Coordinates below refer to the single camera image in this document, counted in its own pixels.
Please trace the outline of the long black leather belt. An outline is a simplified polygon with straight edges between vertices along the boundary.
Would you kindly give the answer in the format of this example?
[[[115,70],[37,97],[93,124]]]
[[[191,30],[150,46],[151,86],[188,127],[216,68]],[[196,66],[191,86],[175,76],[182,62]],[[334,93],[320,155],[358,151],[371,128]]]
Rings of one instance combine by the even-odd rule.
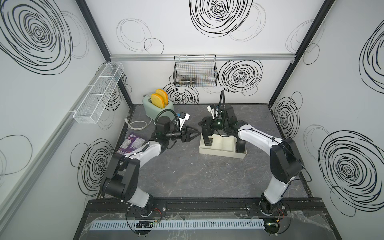
[[[203,137],[203,140],[204,140],[204,144],[206,146],[211,146],[212,143],[213,143],[213,140],[210,139],[210,136],[212,136],[215,132],[215,130],[213,130],[211,128],[212,126],[212,120],[213,118],[212,117],[204,117],[200,122],[199,122],[199,126],[201,127],[202,129],[202,137]]]

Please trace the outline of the cream divided storage organizer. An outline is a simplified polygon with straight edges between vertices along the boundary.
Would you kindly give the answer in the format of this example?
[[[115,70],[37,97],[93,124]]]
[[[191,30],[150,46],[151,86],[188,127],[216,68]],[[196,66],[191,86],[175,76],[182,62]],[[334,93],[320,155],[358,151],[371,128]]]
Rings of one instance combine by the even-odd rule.
[[[248,153],[247,149],[243,153],[236,151],[237,139],[233,136],[221,137],[220,135],[212,135],[209,136],[209,140],[212,143],[210,146],[206,145],[203,137],[201,137],[199,145],[200,154],[244,159]]]

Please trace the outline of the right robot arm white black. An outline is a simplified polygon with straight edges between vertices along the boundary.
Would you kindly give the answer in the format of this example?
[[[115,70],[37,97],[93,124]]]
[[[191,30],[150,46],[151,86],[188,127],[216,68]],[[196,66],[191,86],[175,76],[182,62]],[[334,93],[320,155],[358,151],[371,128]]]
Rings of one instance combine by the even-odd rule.
[[[271,216],[277,211],[290,183],[304,169],[304,163],[298,147],[292,139],[275,138],[245,121],[238,120],[234,109],[224,104],[209,105],[210,117],[204,118],[199,125],[203,131],[205,145],[213,143],[210,136],[214,132],[224,132],[228,137],[235,137],[235,150],[245,151],[246,143],[250,143],[270,156],[272,178],[261,195],[259,202],[261,212]]]

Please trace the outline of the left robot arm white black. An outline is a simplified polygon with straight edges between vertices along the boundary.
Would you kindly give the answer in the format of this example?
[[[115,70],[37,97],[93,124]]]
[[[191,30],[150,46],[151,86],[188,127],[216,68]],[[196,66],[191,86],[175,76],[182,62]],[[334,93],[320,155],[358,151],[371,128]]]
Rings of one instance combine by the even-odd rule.
[[[171,121],[167,116],[155,119],[155,130],[148,142],[137,150],[124,155],[113,155],[100,185],[102,194],[115,197],[149,212],[153,206],[152,195],[138,187],[140,168],[169,149],[170,141],[190,142],[200,132],[185,124],[190,115],[184,112],[174,115]]]

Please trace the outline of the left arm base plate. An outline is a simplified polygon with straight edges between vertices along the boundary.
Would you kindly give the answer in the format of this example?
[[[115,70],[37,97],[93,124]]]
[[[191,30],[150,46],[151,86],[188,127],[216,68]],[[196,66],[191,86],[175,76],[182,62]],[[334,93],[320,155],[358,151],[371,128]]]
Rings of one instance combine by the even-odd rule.
[[[159,219],[165,216],[167,208],[167,202],[158,199],[149,202],[144,208],[128,204],[126,216],[128,218]]]

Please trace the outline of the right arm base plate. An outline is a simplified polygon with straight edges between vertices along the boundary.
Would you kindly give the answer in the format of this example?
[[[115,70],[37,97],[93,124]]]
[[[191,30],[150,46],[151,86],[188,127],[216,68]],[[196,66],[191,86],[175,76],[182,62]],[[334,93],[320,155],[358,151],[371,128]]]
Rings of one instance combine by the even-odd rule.
[[[245,209],[249,215],[281,218],[288,216],[290,211],[290,208],[282,201],[271,204],[265,199],[251,199],[250,201],[246,201]]]

